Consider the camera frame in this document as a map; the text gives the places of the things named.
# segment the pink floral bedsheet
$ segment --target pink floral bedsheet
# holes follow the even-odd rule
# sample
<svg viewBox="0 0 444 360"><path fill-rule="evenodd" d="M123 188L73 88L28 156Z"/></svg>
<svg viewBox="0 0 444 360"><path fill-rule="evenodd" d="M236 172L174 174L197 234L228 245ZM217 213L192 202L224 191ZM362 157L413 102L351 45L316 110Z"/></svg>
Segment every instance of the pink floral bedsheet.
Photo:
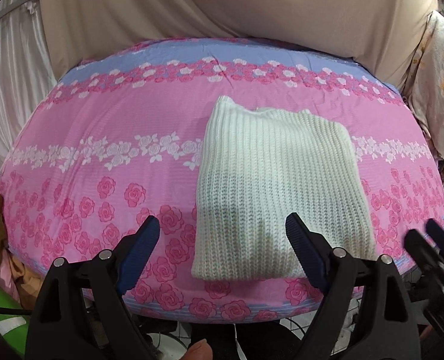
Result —
<svg viewBox="0 0 444 360"><path fill-rule="evenodd" d="M221 95L247 108L309 109L346 126L379 253L412 266L409 228L436 218L444 193L435 162L400 95L357 64L257 40L141 43L71 70L32 115L0 173L9 247L45 273L112 249L148 215L160 240L124 299L134 312L235 323L313 310L307 279L192 278L195 188L204 131Z"/></svg>

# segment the folded sweater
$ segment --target folded sweater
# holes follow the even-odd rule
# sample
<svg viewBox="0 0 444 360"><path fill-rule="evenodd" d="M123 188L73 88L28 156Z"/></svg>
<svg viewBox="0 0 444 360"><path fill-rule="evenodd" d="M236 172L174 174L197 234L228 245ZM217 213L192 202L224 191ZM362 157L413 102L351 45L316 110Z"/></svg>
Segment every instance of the folded sweater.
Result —
<svg viewBox="0 0 444 360"><path fill-rule="evenodd" d="M285 235L297 212L332 247L373 258L374 233L347 129L308 111L249 111L218 99L197 180L192 275L204 280L303 276Z"/></svg>

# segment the metal screw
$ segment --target metal screw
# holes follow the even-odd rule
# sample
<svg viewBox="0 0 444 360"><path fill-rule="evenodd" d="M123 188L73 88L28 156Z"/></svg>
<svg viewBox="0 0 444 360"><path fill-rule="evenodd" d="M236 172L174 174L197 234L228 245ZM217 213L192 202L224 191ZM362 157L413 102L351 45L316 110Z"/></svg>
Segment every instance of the metal screw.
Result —
<svg viewBox="0 0 444 360"><path fill-rule="evenodd" d="M54 260L54 262L53 262L53 264L54 264L54 266L63 266L64 265L64 263L65 263L65 258L63 258L63 257L57 257L55 260Z"/></svg>
<svg viewBox="0 0 444 360"><path fill-rule="evenodd" d="M110 259L110 256L112 256L112 252L109 249L104 249L102 252L99 253L99 258L101 260Z"/></svg>
<svg viewBox="0 0 444 360"><path fill-rule="evenodd" d="M345 257L346 255L347 255L347 251L345 250L345 249L343 249L342 247L340 248L340 247L336 247L334 250L333 250L333 254L334 254L334 256L336 256L336 257Z"/></svg>
<svg viewBox="0 0 444 360"><path fill-rule="evenodd" d="M380 257L380 259L384 264L391 264L394 261L392 257L390 257L388 254L382 254L382 257Z"/></svg>

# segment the black clamp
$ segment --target black clamp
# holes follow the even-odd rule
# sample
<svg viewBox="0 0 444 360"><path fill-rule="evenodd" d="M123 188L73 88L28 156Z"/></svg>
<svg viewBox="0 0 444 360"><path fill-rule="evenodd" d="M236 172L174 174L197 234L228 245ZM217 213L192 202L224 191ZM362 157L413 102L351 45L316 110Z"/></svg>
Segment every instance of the black clamp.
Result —
<svg viewBox="0 0 444 360"><path fill-rule="evenodd" d="M149 216L137 233L92 260L55 259L31 316L26 360L105 360L85 312L82 288L91 288L102 325L118 359L155 359L134 325L122 295L135 287L160 235Z"/></svg>
<svg viewBox="0 0 444 360"><path fill-rule="evenodd" d="M407 232L404 247L428 283L428 304L423 314L437 336L433 337L431 334L423 342L423 360L444 360L444 230L430 219L427 221L426 231L435 241L438 253L417 230Z"/></svg>
<svg viewBox="0 0 444 360"><path fill-rule="evenodd" d="M420 359L410 299L390 256L371 261L333 249L295 213L287 217L285 228L310 284L324 294L294 360ZM358 321L347 349L331 356L355 286L364 286Z"/></svg>

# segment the blanket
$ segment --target blanket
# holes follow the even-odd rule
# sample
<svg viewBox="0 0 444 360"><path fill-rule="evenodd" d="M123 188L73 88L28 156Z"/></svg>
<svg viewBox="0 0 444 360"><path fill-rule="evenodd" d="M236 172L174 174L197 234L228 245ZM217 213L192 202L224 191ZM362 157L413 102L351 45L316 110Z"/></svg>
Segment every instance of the blanket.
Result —
<svg viewBox="0 0 444 360"><path fill-rule="evenodd" d="M412 59L402 92L429 142L444 160L444 17L433 11Z"/></svg>

